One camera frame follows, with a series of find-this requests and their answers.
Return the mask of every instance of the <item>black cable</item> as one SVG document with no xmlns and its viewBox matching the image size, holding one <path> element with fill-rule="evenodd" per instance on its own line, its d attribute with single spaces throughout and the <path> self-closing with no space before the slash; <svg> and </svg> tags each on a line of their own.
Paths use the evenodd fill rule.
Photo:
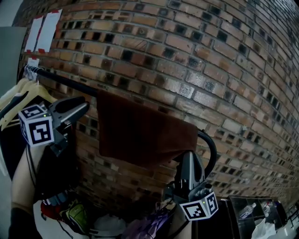
<svg viewBox="0 0 299 239">
<path fill-rule="evenodd" d="M 209 176 L 209 174 L 212 172 L 216 160 L 217 160 L 217 148 L 216 145 L 214 143 L 214 141 L 211 139 L 211 137 L 209 135 L 207 135 L 204 131 L 198 131 L 198 136 L 200 138 L 202 138 L 209 146 L 210 148 L 210 152 L 211 152 L 211 156 L 210 156 L 210 160 L 209 163 L 207 164 L 206 168 L 205 168 L 205 179 Z"/>
<path fill-rule="evenodd" d="M 27 149 L 28 149 L 29 159 L 30 159 L 30 162 L 31 162 L 31 166 L 32 166 L 32 171 L 33 171 L 34 177 L 37 178 L 36 169 L 35 169 L 35 166 L 34 166 L 34 163 L 33 163 L 33 159 L 32 159 L 32 155 L 31 155 L 29 144 L 27 145 Z"/>
<path fill-rule="evenodd" d="M 74 237 L 73 237 L 72 235 L 70 235 L 69 232 L 68 232 L 67 230 L 65 230 L 65 229 L 62 227 L 60 221 L 57 220 L 57 222 L 59 223 L 61 229 L 62 229 L 66 234 L 68 234 L 68 236 L 69 236 L 71 239 L 73 239 Z"/>
<path fill-rule="evenodd" d="M 172 201 L 173 201 L 173 195 L 172 195 L 171 200 L 170 200 L 170 201 L 169 201 L 163 208 L 161 208 L 160 210 L 158 210 L 157 213 L 158 213 L 159 211 L 162 211 L 164 208 L 166 208 Z"/>
<path fill-rule="evenodd" d="M 147 234 L 151 237 L 151 238 L 153 238 L 148 232 L 147 232 Z M 154 239 L 154 238 L 153 238 Z"/>
<path fill-rule="evenodd" d="M 29 163 L 29 159 L 28 159 L 27 147 L 25 148 L 25 151 L 26 151 L 26 158 L 27 158 L 28 168 L 29 168 L 29 172 L 30 172 L 30 177 L 31 177 L 33 186 L 36 187 L 36 184 L 35 184 L 35 182 L 33 180 L 32 172 L 31 172 L 31 167 L 30 167 L 30 163 Z"/>
</svg>

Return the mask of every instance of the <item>brick wall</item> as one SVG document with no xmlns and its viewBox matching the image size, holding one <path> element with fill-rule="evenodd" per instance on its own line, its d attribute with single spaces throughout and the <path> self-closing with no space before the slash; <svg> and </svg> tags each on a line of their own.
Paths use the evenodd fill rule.
<svg viewBox="0 0 299 239">
<path fill-rule="evenodd" d="M 40 65 L 205 129 L 219 196 L 298 199 L 298 7 L 285 0 L 25 0 L 15 26 L 62 8 Z M 22 54 L 20 67 L 27 61 Z M 57 97 L 80 95 L 41 79 Z M 77 125 L 78 191 L 110 210 L 159 200 L 175 162 L 146 170 L 98 153 L 95 99 Z M 210 156 L 202 140 L 197 153 Z"/>
</svg>

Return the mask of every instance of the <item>metal rod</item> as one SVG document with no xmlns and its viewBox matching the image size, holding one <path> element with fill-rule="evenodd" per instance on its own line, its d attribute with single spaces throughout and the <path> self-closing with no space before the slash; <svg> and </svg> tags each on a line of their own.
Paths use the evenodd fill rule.
<svg viewBox="0 0 299 239">
<path fill-rule="evenodd" d="M 98 91 L 90 86 L 87 86 L 85 84 L 70 80 L 68 78 L 56 75 L 54 73 L 48 72 L 46 70 L 43 70 L 41 68 L 38 67 L 31 67 L 30 71 L 32 72 L 36 72 L 38 75 L 46 77 L 48 79 L 54 80 L 58 83 L 64 84 L 68 87 L 71 87 L 77 91 L 80 91 L 82 93 L 85 93 L 87 95 L 93 96 L 93 97 L 97 97 L 98 95 Z M 24 73 L 24 67 L 21 69 L 20 74 L 19 74 L 19 79 L 20 80 L 23 76 Z"/>
</svg>

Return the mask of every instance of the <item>red tape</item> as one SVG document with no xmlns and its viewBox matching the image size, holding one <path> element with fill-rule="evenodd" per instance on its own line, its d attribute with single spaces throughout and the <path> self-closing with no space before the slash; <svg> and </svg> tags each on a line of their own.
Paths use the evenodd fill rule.
<svg viewBox="0 0 299 239">
<path fill-rule="evenodd" d="M 44 49 L 40 49 L 40 48 L 38 49 L 38 52 L 41 53 L 41 54 L 45 54 L 46 53 Z"/>
</svg>

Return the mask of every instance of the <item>clothes hanger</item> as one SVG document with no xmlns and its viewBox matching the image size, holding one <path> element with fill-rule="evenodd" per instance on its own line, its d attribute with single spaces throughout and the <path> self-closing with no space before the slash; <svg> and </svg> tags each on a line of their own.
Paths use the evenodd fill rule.
<svg viewBox="0 0 299 239">
<path fill-rule="evenodd" d="M 11 99 L 16 95 L 16 93 L 20 93 L 20 95 L 23 95 L 25 92 L 28 91 L 29 87 L 34 83 L 34 81 L 30 81 L 29 79 L 33 78 L 33 72 L 31 71 L 32 66 L 26 65 L 25 66 L 25 78 L 21 79 L 16 86 L 14 86 L 11 91 L 8 92 L 8 94 L 5 94 L 0 99 L 0 110 L 2 110 L 10 101 Z"/>
<path fill-rule="evenodd" d="M 30 101 L 32 101 L 37 96 L 42 97 L 50 103 L 54 103 L 57 100 L 52 97 L 43 86 L 34 84 L 30 87 L 27 96 L 0 120 L 1 131 L 6 128 L 9 122 L 14 119 L 14 117 L 20 110 L 22 110 Z"/>
<path fill-rule="evenodd" d="M 15 96 L 16 93 L 20 92 L 26 83 L 30 82 L 27 78 L 21 79 L 17 85 L 9 90 L 5 95 L 0 98 L 0 110 L 3 109 L 10 100 Z"/>
<path fill-rule="evenodd" d="M 27 91 L 30 90 L 31 86 L 33 86 L 33 85 L 37 85 L 37 83 L 33 80 L 28 81 L 21 89 L 20 94 L 21 95 L 25 94 Z"/>
</svg>

